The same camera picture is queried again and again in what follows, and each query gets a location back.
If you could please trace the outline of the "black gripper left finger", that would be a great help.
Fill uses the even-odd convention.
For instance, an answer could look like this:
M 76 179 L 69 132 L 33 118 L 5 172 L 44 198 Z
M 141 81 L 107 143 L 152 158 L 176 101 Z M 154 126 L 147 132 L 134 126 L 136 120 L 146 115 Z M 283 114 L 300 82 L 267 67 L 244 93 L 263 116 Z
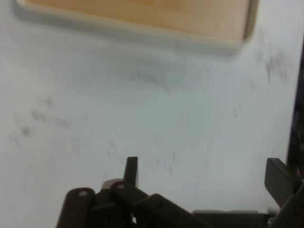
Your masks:
M 70 190 L 58 228 L 197 228 L 199 220 L 171 201 L 136 187 L 138 158 L 128 157 L 124 176 L 98 193 Z

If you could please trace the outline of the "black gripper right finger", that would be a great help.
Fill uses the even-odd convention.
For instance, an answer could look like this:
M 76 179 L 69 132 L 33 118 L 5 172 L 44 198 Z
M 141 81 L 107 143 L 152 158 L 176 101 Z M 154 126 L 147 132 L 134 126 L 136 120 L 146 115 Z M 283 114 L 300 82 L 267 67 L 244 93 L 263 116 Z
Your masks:
M 265 188 L 280 207 L 271 228 L 304 226 L 304 182 L 278 158 L 266 161 Z

